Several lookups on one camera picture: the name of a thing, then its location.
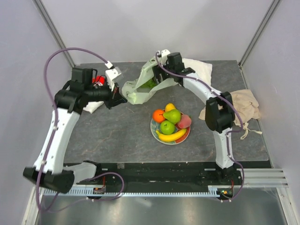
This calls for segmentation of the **pink fake peach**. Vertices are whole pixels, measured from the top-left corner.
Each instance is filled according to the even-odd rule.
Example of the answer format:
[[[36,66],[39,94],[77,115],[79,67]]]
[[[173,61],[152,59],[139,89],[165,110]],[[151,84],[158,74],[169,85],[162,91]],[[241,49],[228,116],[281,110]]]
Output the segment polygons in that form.
[[[180,121],[177,123],[180,129],[188,128],[192,124],[190,116],[183,114],[181,115]]]

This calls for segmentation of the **orange fake fruit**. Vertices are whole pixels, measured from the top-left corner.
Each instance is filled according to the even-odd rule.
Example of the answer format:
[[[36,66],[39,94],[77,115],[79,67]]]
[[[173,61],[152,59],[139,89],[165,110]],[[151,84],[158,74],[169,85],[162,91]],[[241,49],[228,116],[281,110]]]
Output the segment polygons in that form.
[[[164,114],[164,110],[157,109],[153,112],[152,119],[157,123],[162,123],[165,120],[163,114]]]

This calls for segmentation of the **yellow fake mango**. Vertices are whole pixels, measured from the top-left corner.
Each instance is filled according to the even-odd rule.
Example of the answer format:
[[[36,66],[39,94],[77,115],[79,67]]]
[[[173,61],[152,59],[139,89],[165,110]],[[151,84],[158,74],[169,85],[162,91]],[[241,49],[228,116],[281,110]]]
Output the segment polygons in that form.
[[[171,111],[171,110],[174,110],[176,109],[175,105],[173,103],[168,103],[166,106],[165,106],[165,112],[168,112],[168,111]]]

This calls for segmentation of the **yellow fake banana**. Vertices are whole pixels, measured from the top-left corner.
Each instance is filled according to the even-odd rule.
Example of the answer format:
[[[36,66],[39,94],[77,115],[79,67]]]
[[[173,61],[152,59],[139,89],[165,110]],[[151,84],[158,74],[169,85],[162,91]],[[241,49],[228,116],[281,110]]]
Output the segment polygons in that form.
[[[174,134],[170,134],[170,135],[164,135],[162,133],[160,133],[158,130],[156,130],[156,134],[158,135],[159,140],[163,141],[163,142],[174,142],[178,139],[180,139],[185,133],[187,132],[187,129],[181,129],[179,131],[177,131]]]

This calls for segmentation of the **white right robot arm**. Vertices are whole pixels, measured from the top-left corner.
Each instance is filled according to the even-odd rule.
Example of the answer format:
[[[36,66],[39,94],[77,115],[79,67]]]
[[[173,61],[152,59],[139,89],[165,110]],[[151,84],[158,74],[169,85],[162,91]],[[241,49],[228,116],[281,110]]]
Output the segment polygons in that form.
[[[233,122],[238,113],[233,107],[231,94],[214,89],[195,70],[185,67],[179,52],[157,51],[155,60],[157,65],[153,68],[153,73],[158,82],[172,78],[206,104],[205,122],[213,132],[216,147],[214,177],[217,183],[226,184],[236,171],[231,134],[234,132]]]

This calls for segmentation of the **green fake pear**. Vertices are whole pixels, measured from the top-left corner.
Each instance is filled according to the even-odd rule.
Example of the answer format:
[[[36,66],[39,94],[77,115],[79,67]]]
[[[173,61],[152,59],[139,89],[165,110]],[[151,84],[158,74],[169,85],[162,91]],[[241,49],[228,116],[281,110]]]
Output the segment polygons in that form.
[[[163,117],[173,124],[177,124],[181,120],[181,112],[177,109],[173,109],[163,113]]]

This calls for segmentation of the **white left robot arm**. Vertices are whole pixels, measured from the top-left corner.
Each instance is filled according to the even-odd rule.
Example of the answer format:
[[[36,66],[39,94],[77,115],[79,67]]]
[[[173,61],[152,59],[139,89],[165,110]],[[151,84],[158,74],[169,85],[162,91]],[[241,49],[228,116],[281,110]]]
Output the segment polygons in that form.
[[[50,128],[42,150],[32,167],[25,167],[23,176],[42,188],[66,194],[71,187],[87,179],[99,184],[103,173],[100,164],[85,161],[66,168],[63,165],[65,152],[75,124],[83,109],[90,102],[104,102],[110,109],[127,102],[119,93],[115,79],[121,75],[118,67],[106,70],[103,82],[95,76],[92,68],[73,68],[71,79],[54,97],[57,108],[52,112]]]

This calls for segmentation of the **pale green plastic bag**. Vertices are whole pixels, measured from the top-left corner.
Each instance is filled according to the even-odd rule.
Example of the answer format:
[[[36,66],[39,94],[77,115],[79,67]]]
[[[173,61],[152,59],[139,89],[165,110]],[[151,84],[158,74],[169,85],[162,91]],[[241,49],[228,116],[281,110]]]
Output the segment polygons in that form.
[[[156,82],[152,69],[157,65],[158,64],[154,57],[151,58],[142,66],[140,75],[137,79],[125,82],[121,91],[122,95],[129,103],[132,105],[143,104],[147,102],[158,90],[177,85],[173,78],[167,78],[159,84],[155,84],[153,87],[146,85],[146,83],[150,80]]]

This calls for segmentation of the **green fake apple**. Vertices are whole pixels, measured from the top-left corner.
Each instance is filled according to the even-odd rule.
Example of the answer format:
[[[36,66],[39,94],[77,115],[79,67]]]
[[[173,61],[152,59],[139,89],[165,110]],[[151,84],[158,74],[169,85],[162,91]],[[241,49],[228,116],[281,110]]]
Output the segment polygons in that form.
[[[175,125],[168,120],[160,124],[160,131],[164,135],[171,135],[175,131]]]

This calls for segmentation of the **green fake grapes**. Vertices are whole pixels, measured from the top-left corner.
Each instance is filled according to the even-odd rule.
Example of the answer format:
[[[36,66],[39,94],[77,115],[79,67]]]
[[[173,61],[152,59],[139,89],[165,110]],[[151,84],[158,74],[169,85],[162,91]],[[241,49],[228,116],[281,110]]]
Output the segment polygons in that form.
[[[157,86],[156,81],[154,81],[153,79],[149,79],[146,83],[144,83],[141,87],[142,88],[148,88],[148,89],[152,89],[154,87]]]

